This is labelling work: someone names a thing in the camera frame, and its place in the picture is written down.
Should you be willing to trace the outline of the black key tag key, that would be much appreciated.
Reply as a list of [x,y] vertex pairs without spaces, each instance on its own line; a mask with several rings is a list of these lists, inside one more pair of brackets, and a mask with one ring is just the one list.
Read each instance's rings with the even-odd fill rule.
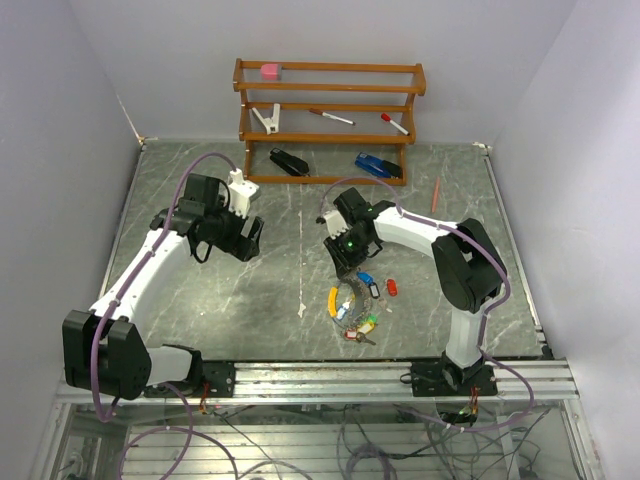
[[371,296],[374,299],[378,299],[380,297],[380,291],[378,285],[376,283],[371,283],[368,285]]

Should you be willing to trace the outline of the yellow keyring with keys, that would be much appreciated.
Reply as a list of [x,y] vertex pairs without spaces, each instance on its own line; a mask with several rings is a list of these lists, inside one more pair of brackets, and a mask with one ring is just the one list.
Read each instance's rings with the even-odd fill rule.
[[373,307],[380,299],[381,295],[378,299],[371,296],[368,285],[357,275],[347,275],[330,288],[327,312],[344,340],[375,346],[370,335],[378,325]]

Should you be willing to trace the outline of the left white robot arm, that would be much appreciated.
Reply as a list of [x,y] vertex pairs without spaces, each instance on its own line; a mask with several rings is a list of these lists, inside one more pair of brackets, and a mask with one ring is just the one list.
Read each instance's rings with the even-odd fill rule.
[[259,254],[264,222],[249,216],[258,195],[258,185],[239,169],[226,180],[189,174],[176,205],[154,216],[140,250],[111,289],[64,319],[67,385],[134,400],[167,382],[182,397],[196,395],[205,382],[201,353],[175,344],[149,348],[142,325],[173,274],[208,260],[198,254],[200,245],[242,262]]

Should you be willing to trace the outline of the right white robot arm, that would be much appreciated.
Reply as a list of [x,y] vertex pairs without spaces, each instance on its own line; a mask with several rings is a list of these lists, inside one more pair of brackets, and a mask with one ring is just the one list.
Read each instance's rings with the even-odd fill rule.
[[482,223],[436,221],[412,213],[397,201],[367,202],[355,188],[341,193],[333,208],[319,207],[316,222],[327,228],[324,245],[342,279],[381,251],[398,244],[431,258],[442,294],[452,307],[449,339],[440,360],[442,387],[465,394],[484,366],[489,313],[511,295],[507,269]]

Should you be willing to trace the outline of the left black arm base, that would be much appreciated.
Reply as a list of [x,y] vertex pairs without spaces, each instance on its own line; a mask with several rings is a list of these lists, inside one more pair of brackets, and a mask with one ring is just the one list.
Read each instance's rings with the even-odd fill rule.
[[187,377],[168,381],[187,398],[231,398],[236,383],[236,368],[231,361],[197,360]]

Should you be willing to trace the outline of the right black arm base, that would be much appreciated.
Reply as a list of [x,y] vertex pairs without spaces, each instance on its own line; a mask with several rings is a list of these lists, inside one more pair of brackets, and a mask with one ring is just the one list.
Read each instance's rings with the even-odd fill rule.
[[417,398],[498,394],[494,370],[489,365],[481,365],[474,375],[464,379],[452,365],[441,360],[412,362],[409,371],[400,376],[400,382],[409,385]]

